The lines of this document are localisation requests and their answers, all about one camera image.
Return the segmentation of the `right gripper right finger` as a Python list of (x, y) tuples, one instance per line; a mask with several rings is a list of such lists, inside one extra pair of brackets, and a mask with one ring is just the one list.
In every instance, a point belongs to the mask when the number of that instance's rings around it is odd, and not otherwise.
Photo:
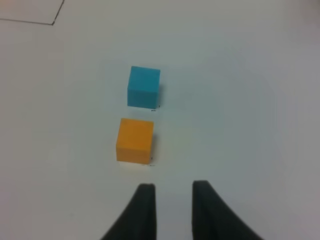
[(260, 240), (223, 201), (207, 180), (192, 184), (192, 237), (194, 240)]

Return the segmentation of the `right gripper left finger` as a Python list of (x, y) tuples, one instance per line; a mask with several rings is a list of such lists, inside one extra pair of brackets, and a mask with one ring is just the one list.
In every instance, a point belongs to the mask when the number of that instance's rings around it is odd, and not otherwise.
[(157, 238), (156, 187), (140, 184), (103, 240), (155, 240)]

